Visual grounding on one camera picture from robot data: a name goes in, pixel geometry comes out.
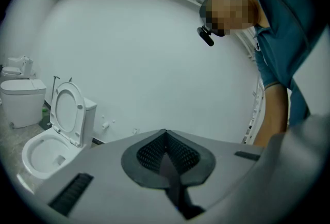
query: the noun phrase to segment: white toilet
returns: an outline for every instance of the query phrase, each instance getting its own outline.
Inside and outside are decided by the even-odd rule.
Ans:
[[[41,80],[10,80],[0,85],[5,115],[12,127],[26,127],[42,119],[46,86]]]
[[[89,149],[96,106],[73,83],[61,84],[52,102],[52,128],[30,139],[23,148],[25,168],[35,177],[47,179]]]
[[[33,60],[23,55],[21,58],[9,57],[1,70],[4,81],[30,78]]]

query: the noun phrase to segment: black cable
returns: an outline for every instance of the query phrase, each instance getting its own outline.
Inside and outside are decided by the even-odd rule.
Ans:
[[[308,42],[308,38],[307,38],[307,35],[306,35],[305,31],[304,31],[304,28],[303,28],[303,26],[302,26],[302,24],[301,24],[298,16],[294,13],[294,11],[290,8],[290,6],[288,5],[288,3],[286,3],[285,0],[279,0],[279,1],[289,11],[290,15],[293,17],[294,21],[298,25],[298,28],[301,31],[302,35],[303,35],[303,39],[305,41],[306,48],[310,52],[311,51],[311,48],[310,48],[310,45],[309,45],[309,42]]]

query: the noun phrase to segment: toilet bowl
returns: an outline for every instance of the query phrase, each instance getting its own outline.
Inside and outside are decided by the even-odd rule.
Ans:
[[[51,107],[52,127],[30,139],[23,148],[25,168],[47,179],[90,148],[97,104],[84,98],[71,82],[61,84]]]
[[[32,65],[33,60],[25,55],[21,58],[9,57],[6,66],[1,70],[1,77],[4,81],[30,78]]]
[[[0,85],[4,113],[12,127],[26,127],[42,119],[46,86],[41,80],[10,80]]]

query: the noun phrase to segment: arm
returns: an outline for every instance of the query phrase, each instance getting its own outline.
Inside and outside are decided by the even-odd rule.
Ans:
[[[277,133],[285,132],[288,122],[287,89],[276,84],[265,90],[266,111],[254,145],[265,147],[270,138]]]

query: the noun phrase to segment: person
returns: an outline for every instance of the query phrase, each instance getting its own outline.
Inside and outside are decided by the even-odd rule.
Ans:
[[[313,47],[325,26],[317,22],[313,3],[310,0],[286,2],[296,12]],[[293,79],[310,52],[303,35],[279,0],[205,0],[202,7],[212,30],[228,33],[233,29],[255,27],[255,60],[265,88],[266,111],[254,144],[265,147],[274,134],[287,129],[287,88],[292,91],[290,126],[309,115],[306,102]]]

